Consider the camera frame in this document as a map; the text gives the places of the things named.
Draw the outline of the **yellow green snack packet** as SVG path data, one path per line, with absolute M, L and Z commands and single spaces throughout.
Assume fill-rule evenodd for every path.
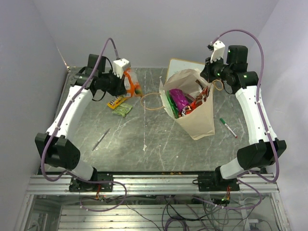
M 113 114 L 117 116 L 125 117 L 133 108 L 132 105 L 127 103 L 120 104 L 116 109 L 113 110 Z

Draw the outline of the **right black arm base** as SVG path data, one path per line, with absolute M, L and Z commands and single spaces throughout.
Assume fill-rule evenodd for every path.
M 239 191 L 237 179 L 225 180 L 221 174 L 216 171 L 207 171 L 198 175 L 197 179 L 192 181 L 198 186 L 200 192 L 226 192 L 227 190 Z

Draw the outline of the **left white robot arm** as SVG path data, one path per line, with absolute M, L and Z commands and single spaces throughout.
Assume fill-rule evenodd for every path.
M 64 169 L 61 175 L 69 174 L 78 178 L 87 191 L 97 188 L 97 170 L 81 159 L 79 149 L 71 140 L 84 110 L 97 91 L 101 90 L 112 96 L 126 94 L 124 72 L 130 69 L 130 62 L 118 58 L 111 65 L 112 69 L 106 73 L 101 57 L 90 54 L 88 65 L 72 77 L 68 96 L 55 121 L 45 133 L 36 135 L 35 144 L 41 157 L 41 173 L 48 181 L 58 179 L 47 176 L 45 165 Z

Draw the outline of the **orange mango snack bag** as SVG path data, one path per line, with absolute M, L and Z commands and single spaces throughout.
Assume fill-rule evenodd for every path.
M 126 94 L 123 95 L 124 98 L 132 97 L 142 97 L 142 89 L 137 78 L 137 74 L 129 68 L 124 72 L 124 86 L 126 89 Z

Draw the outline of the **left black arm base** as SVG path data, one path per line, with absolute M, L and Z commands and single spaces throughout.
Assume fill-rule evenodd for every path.
M 88 183 L 80 180 L 79 178 L 72 178 L 69 185 L 69 191 L 74 193 L 85 193 L 85 192 L 111 192 L 113 189 L 114 180 L 113 175 L 110 173 L 95 173 L 94 177 L 90 180 L 95 183 Z

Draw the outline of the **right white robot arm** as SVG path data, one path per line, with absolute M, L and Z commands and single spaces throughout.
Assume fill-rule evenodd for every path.
M 248 48 L 242 45 L 225 47 L 221 41 L 210 44 L 212 51 L 205 61 L 200 76 L 208 82 L 226 82 L 239 102 L 248 128 L 249 145 L 237 152 L 235 159 L 222 165 L 220 174 L 212 178 L 212 185 L 221 191 L 233 179 L 249 170 L 272 166 L 275 157 L 286 150 L 286 142 L 279 140 L 274 132 L 262 101 L 261 90 L 257 87 L 259 77 L 255 71 L 248 71 Z M 227 49 L 227 60 L 223 54 Z

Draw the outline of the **large green Chiaba chips bag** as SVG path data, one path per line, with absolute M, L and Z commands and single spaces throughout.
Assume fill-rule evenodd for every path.
M 174 100 L 170 96 L 169 91 L 167 91 L 166 97 L 167 97 L 167 100 L 168 100 L 168 102 L 169 102 L 169 104 L 171 106 L 171 110 L 172 110 L 174 118 L 178 119 L 179 118 L 179 110 L 178 110 L 177 105 L 175 104 Z

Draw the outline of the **beige paper bag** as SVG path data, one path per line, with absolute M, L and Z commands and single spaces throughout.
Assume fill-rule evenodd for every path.
M 208 83 L 204 78 L 200 77 L 200 73 L 201 71 L 197 69 L 179 71 L 165 83 L 160 82 L 159 92 L 157 92 L 162 102 L 161 109 L 164 109 L 168 116 L 178 123 L 193 140 L 215 135 L 213 96 L 215 90 L 222 90 L 215 86 L 214 83 Z M 199 80 L 204 87 L 210 87 L 207 101 L 188 115 L 181 116 L 179 113 L 179 118 L 175 119 L 166 97 L 167 91 L 171 89 L 182 90 L 189 104 L 191 104 L 196 96 L 200 94 L 196 80 Z

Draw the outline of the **purple grape candy bag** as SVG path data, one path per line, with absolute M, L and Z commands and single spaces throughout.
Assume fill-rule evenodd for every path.
M 190 105 L 183 91 L 180 89 L 169 90 L 169 95 L 172 98 L 173 102 L 175 103 L 180 114 L 182 113 L 184 108 Z

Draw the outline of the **yellow M&M candy packet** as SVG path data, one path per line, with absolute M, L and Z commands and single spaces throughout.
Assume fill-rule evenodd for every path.
M 117 96 L 113 100 L 107 103 L 107 106 L 111 109 L 116 109 L 120 104 L 122 104 L 124 101 L 126 101 L 127 98 L 123 96 Z

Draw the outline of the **red snack bag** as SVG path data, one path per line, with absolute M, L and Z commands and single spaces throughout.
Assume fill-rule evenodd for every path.
M 210 87 L 207 86 L 200 92 L 199 95 L 196 96 L 195 100 L 183 108 L 181 112 L 181 116 L 185 116 L 190 114 L 193 110 L 195 110 L 197 107 L 201 106 L 203 103 L 207 101 L 207 98 L 209 97 L 210 93 Z

